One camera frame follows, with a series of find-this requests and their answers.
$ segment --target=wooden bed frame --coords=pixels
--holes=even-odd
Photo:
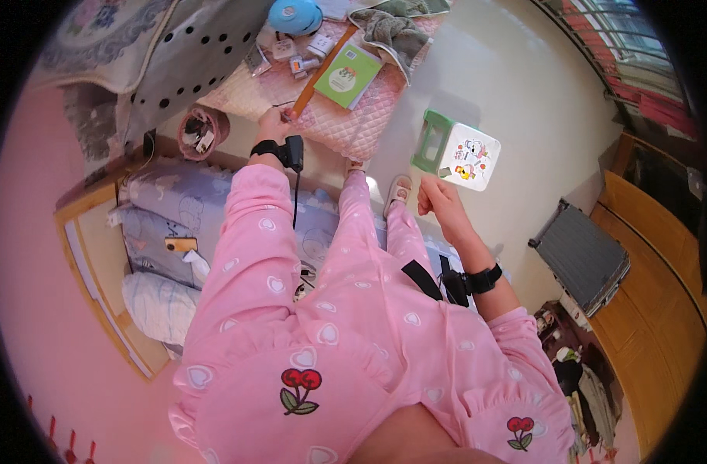
[[[163,345],[140,332],[126,311],[122,280],[131,273],[121,226],[109,227],[119,185],[143,161],[117,169],[57,209],[54,222],[62,250],[83,298],[114,347],[145,381],[170,362]]]

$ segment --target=book cover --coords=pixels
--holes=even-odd
[[[382,62],[374,55],[347,44],[315,83],[315,90],[350,109],[381,68]]]

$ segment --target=tiled floor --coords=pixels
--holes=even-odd
[[[462,0],[436,34],[386,127],[370,166],[372,198],[382,208],[395,175],[410,167],[422,115],[432,107],[477,125],[502,144],[485,191],[463,189],[472,224],[503,265],[530,310],[556,299],[560,288],[538,255],[526,246],[565,196],[589,212],[602,185],[598,158],[618,137],[614,106],[603,99],[600,80],[562,32],[526,0]],[[175,136],[180,117],[161,126]],[[232,117],[225,153],[247,156],[257,126]],[[303,176],[339,189],[344,159],[307,142]],[[415,211],[416,203],[409,207]],[[435,218],[424,232],[438,234]]]

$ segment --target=plastic stool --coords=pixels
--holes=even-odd
[[[500,154],[500,142],[430,108],[423,119],[422,142],[411,164],[445,181],[485,190]]]

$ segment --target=wooden door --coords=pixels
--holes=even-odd
[[[600,204],[591,219],[621,243],[631,261],[616,296],[590,322],[629,401],[644,458],[678,410],[705,326],[678,276],[643,237]]]

